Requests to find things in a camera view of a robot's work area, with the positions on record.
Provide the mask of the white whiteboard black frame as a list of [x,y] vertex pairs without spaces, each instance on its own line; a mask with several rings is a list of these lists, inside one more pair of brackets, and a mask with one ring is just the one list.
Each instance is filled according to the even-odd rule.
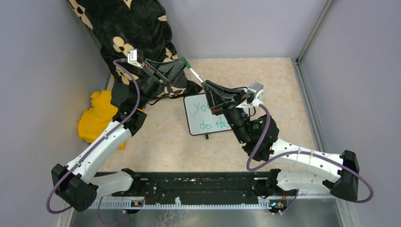
[[230,131],[224,115],[213,115],[205,94],[186,96],[183,99],[189,133],[192,136]]

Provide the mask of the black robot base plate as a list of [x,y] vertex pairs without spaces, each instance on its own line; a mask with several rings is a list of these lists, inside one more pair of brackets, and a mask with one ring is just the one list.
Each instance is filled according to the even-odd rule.
[[278,187],[268,184],[269,172],[139,172],[126,191],[114,197],[145,197],[147,205],[257,204],[259,198],[283,196]]

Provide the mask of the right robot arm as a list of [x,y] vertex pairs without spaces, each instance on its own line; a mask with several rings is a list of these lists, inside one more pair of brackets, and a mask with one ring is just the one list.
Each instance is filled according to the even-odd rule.
[[260,162],[257,167],[247,165],[247,170],[256,171],[273,161],[297,168],[275,170],[266,182],[270,194],[305,189],[328,192],[346,201],[358,200],[359,165],[354,152],[329,154],[286,142],[279,138],[279,129],[269,113],[251,120],[245,109],[263,108],[262,84],[227,88],[206,80],[201,86],[211,113],[224,116],[249,160]]

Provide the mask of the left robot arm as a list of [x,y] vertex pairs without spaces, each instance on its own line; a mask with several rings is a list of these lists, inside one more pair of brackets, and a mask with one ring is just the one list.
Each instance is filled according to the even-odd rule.
[[[123,63],[143,70],[145,77],[137,81]],[[123,58],[114,60],[113,64],[132,78],[134,89],[126,86],[124,92],[112,94],[111,103],[117,107],[117,112],[106,128],[72,161],[53,167],[53,188],[46,200],[49,213],[58,214],[71,208],[81,212],[104,196],[117,192],[135,196],[142,191],[140,175],[129,168],[103,176],[98,176],[97,172],[120,145],[142,128],[148,116],[144,108],[156,91],[162,85],[172,85],[179,74],[190,67],[184,57],[170,62]]]

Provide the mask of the green white marker pen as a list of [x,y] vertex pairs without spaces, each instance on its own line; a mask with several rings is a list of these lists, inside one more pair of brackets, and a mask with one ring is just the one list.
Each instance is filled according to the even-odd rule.
[[191,67],[190,63],[187,61],[185,63],[186,68],[196,77],[196,79],[200,83],[204,83],[204,80],[201,78],[201,76]]

